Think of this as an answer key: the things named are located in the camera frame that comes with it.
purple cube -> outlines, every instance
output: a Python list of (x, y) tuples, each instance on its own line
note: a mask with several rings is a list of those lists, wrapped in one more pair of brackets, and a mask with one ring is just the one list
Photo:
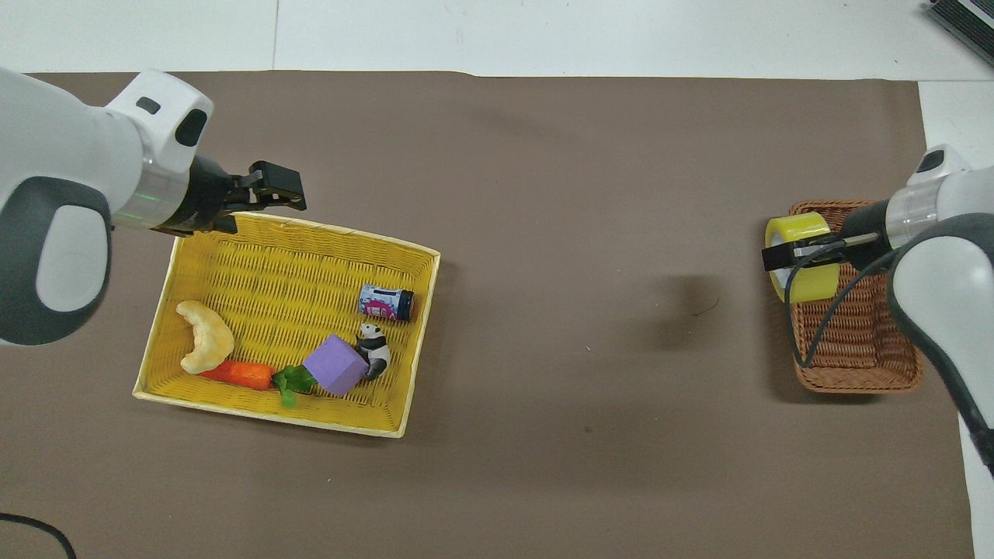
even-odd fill
[(304, 367), (335, 396), (345, 396), (370, 368), (351, 344), (334, 334), (304, 359)]

woven basket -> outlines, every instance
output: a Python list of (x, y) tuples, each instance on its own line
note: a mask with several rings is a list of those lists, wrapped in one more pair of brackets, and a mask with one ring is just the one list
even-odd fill
[[(400, 437), (408, 421), (414, 376), (431, 308), (439, 254), (396, 239), (350, 229), (238, 214), (239, 232), (177, 239), (152, 323), (134, 395), (282, 423)], [(409, 322), (359, 314), (364, 283), (414, 292)], [(176, 304), (194, 299), (216, 311), (235, 336), (231, 359), (282, 368), (300, 364), (330, 334), (354, 340), (362, 322), (376, 322), (392, 360), (373, 382), (344, 398), (315, 385), (283, 408), (275, 389), (257, 391), (189, 375), (180, 360), (193, 349), (190, 326)]]
[[(828, 227), (838, 232), (851, 211), (872, 201), (807, 200), (790, 209), (790, 215), (821, 214)], [(839, 273), (839, 289), (856, 276), (845, 264)], [(807, 351), (811, 336), (828, 310), (830, 300), (791, 306), (794, 335), (801, 351)], [(901, 334), (887, 305), (887, 276), (864, 278), (846, 297), (825, 329), (811, 367), (794, 363), (797, 378), (814, 392), (848, 394), (892, 393), (912, 390), (921, 383), (920, 352)]]

basket rim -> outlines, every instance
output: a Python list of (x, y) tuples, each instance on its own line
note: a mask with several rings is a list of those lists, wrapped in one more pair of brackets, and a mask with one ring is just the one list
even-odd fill
[(253, 212), (235, 212), (234, 215), (243, 219), (271, 221), (276, 223), (287, 223), (293, 225), (300, 225), (304, 227), (311, 227), (314, 229), (322, 229), (325, 231), (338, 233), (341, 235), (355, 235), (359, 237), (366, 237), (369, 239), (374, 239), (385, 243), (399, 245), (408, 249), (421, 251), (426, 253), (431, 258), (430, 276), (428, 279), (428, 291), (424, 297), (424, 304), (422, 307), (422, 312), (420, 313), (420, 318), (418, 323), (418, 329), (420, 330), (420, 335), (417, 337), (417, 342), (414, 347), (414, 357), (412, 359), (411, 375), (410, 375), (410, 380), (408, 382), (408, 394), (404, 401), (404, 413), (401, 416), (400, 424), (395, 430), (386, 431), (386, 430), (354, 427), (347, 424), (322, 423), (312, 420), (286, 418), (283, 416), (276, 416), (273, 414), (262, 414), (246, 410), (238, 410), (214, 404), (201, 404), (197, 402), (190, 402), (187, 400), (179, 400), (177, 398), (160, 396), (158, 394), (153, 394), (151, 392), (143, 390), (142, 386), (146, 381), (148, 375), (148, 370), (145, 367), (145, 363), (148, 362), (148, 360), (151, 358), (152, 341), (153, 338), (155, 337), (155, 334), (160, 329), (161, 321), (164, 319), (164, 314), (160, 313), (159, 309), (163, 308), (163, 305), (165, 304), (166, 300), (166, 293), (169, 292), (170, 287), (172, 287), (173, 281), (176, 277), (176, 274), (174, 274), (177, 267), (176, 254), (179, 251), (180, 243), (183, 241), (183, 239), (179, 237), (173, 240), (173, 248), (169, 255), (169, 266), (166, 268), (166, 278), (162, 283), (162, 291), (159, 293), (159, 302), (155, 306), (155, 316), (152, 320), (152, 325), (148, 331), (148, 338), (145, 341), (145, 351), (142, 353), (141, 365), (138, 369), (138, 378), (135, 379), (134, 387), (131, 389), (131, 395), (139, 400), (149, 400), (153, 402), (171, 404), (174, 406), (181, 406), (184, 408), (193, 408), (197, 410), (206, 410), (211, 412), (218, 412), (218, 413), (242, 416), (247, 418), (263, 419), (278, 423), (301, 425), (305, 427), (314, 427), (317, 429), (323, 429), (328, 431), (341, 431), (346, 433), (357, 433), (360, 435), (370, 435), (373, 437), (386, 437), (393, 439), (399, 439), (400, 437), (403, 437), (405, 431), (408, 428), (408, 418), (411, 414), (411, 403), (414, 398), (414, 382), (417, 378), (417, 366), (420, 362), (421, 348), (424, 344), (424, 331), (427, 329), (428, 316), (431, 314), (431, 302), (434, 300), (435, 283), (438, 279), (438, 270), (441, 264), (441, 253), (435, 249), (430, 249), (423, 245), (419, 245), (417, 243), (411, 243), (410, 241), (404, 241), (402, 239), (396, 239), (393, 237), (378, 235), (376, 233), (369, 233), (357, 229), (346, 228), (337, 225), (323, 224), (299, 218), (272, 216), (267, 214), (257, 214)]
[[(858, 207), (865, 206), (868, 204), (873, 204), (874, 200), (867, 199), (856, 199), (856, 198), (846, 198), (846, 199), (831, 199), (831, 198), (819, 198), (810, 200), (798, 200), (790, 207), (789, 215), (796, 215), (802, 210), (806, 211), (818, 211), (822, 209), (830, 210), (849, 210), (852, 211)], [(800, 310), (796, 306), (790, 308), (790, 319), (794, 326), (794, 340), (800, 346), (803, 345), (804, 339), (800, 333)], [(846, 367), (801, 367), (796, 361), (793, 362), (794, 373), (797, 376), (797, 380), (800, 384), (810, 390), (811, 392), (819, 392), (824, 394), (882, 394), (882, 393), (907, 393), (916, 390), (923, 381), (924, 377), (924, 359), (921, 351), (911, 345), (912, 353), (914, 355), (914, 363), (911, 368), (914, 372), (913, 376), (907, 380), (907, 382), (895, 383), (891, 385), (878, 385), (874, 387), (850, 387), (850, 386), (839, 386), (831, 385), (829, 383), (821, 383), (816, 380), (816, 377), (821, 374), (827, 374), (830, 372), (854, 372), (854, 371), (868, 371), (873, 369), (885, 370), (883, 367), (866, 367), (866, 368), (846, 368)]]

brown wicker basket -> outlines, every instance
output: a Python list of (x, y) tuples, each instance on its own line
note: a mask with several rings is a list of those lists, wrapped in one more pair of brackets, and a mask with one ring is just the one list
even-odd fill
[[(806, 200), (790, 209), (790, 215), (821, 214), (828, 227), (838, 232), (851, 211), (872, 204), (862, 200)], [(842, 288), (856, 276), (845, 264), (839, 273)], [(811, 344), (829, 300), (801, 302), (791, 307), (794, 336), (802, 352)], [(891, 319), (887, 306), (887, 277), (869, 276), (846, 297), (818, 346), (810, 368), (794, 363), (797, 378), (808, 390), (847, 394), (892, 393), (912, 390), (921, 383), (921, 353)]]

cable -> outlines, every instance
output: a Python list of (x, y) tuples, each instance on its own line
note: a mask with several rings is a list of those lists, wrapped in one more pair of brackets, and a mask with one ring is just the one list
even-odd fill
[(53, 526), (52, 524), (47, 524), (30, 516), (21, 516), (20, 514), (10, 514), (8, 512), (0, 512), (0, 520), (13, 522), (15, 524), (33, 526), (39, 530), (52, 534), (53, 537), (59, 540), (59, 545), (63, 546), (63, 551), (66, 552), (66, 557), (69, 557), (69, 559), (76, 559), (76, 551), (73, 550), (73, 544), (69, 542), (69, 538), (66, 537), (66, 534), (62, 533), (59, 528)]
[(785, 303), (784, 307), (786, 309), (786, 315), (787, 315), (787, 331), (790, 333), (790, 347), (794, 352), (794, 360), (797, 361), (797, 363), (802, 368), (805, 369), (810, 367), (811, 363), (814, 362), (815, 352), (818, 350), (818, 344), (821, 342), (821, 337), (825, 334), (825, 329), (828, 327), (828, 322), (832, 319), (832, 316), (835, 314), (835, 311), (839, 309), (839, 306), (842, 304), (843, 299), (846, 298), (846, 295), (848, 295), (849, 292), (852, 291), (854, 287), (856, 287), (856, 284), (859, 283), (863, 278), (869, 276), (873, 272), (876, 272), (878, 269), (889, 264), (890, 261), (892, 261), (894, 257), (898, 255), (898, 250), (899, 250), (899, 249), (893, 249), (890, 252), (872, 261), (868, 266), (866, 266), (858, 274), (856, 274), (855, 278), (852, 278), (852, 280), (850, 280), (849, 283), (846, 283), (846, 286), (839, 291), (839, 294), (835, 295), (835, 298), (832, 299), (832, 303), (828, 305), (828, 310), (825, 311), (825, 316), (821, 319), (821, 323), (818, 324), (818, 328), (814, 331), (814, 336), (811, 337), (811, 345), (810, 347), (808, 347), (807, 356), (801, 357), (801, 351), (800, 348), (797, 347), (797, 339), (796, 336), (794, 335), (794, 321), (790, 315), (790, 288), (794, 282), (794, 277), (797, 276), (797, 273), (800, 272), (802, 268), (804, 268), (814, 260), (821, 258), (822, 256), (836, 249), (840, 249), (842, 247), (845, 247), (845, 242), (843, 241), (830, 243), (828, 245), (825, 245), (824, 249), (819, 249), (814, 253), (797, 261), (797, 264), (794, 265), (793, 269), (790, 270), (790, 275), (787, 277), (787, 283), (784, 286), (783, 302)]

